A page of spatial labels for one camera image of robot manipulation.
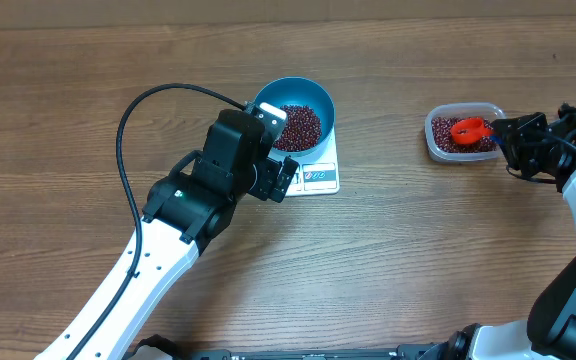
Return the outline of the red scoop with blue handle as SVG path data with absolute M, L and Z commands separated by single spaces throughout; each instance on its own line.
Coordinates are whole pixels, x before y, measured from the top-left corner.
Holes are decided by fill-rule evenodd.
M 482 117 L 469 117 L 458 121 L 450 128 L 450 134 L 456 144 L 464 146 L 496 135 Z

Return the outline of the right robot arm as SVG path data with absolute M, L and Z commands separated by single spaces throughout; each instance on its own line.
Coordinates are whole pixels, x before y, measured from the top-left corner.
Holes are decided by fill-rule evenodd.
M 569 206 L 576 233 L 576 107 L 563 104 L 548 122 L 537 112 L 492 123 L 509 174 L 553 184 Z M 425 359 L 576 360 L 576 256 L 539 295 L 527 319 L 472 324 L 423 353 Z

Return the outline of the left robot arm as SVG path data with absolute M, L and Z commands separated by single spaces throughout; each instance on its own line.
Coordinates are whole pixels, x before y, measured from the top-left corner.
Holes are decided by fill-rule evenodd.
M 230 225 L 242 197 L 284 199 L 297 163 L 269 153 L 286 120 L 267 103 L 221 111 L 203 148 L 152 186 L 125 251 L 40 358 L 122 358 L 171 286 Z

